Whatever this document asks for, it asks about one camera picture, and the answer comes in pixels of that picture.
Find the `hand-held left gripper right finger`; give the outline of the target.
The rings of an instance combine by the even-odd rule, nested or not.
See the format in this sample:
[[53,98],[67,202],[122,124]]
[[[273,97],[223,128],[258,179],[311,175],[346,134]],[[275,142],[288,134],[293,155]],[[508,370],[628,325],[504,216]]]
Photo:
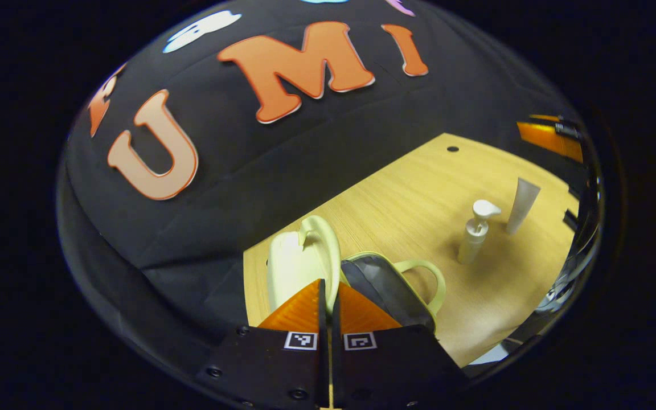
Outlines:
[[336,408],[445,408],[469,378],[424,325],[398,324],[341,284],[331,324]]

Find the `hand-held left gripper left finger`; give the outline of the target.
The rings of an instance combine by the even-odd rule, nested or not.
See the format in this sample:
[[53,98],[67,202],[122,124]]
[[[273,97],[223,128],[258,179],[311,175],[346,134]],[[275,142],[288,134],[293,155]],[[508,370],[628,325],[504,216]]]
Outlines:
[[229,333],[195,375],[235,408],[321,408],[329,404],[325,281],[292,301],[307,306],[307,331],[242,326]]

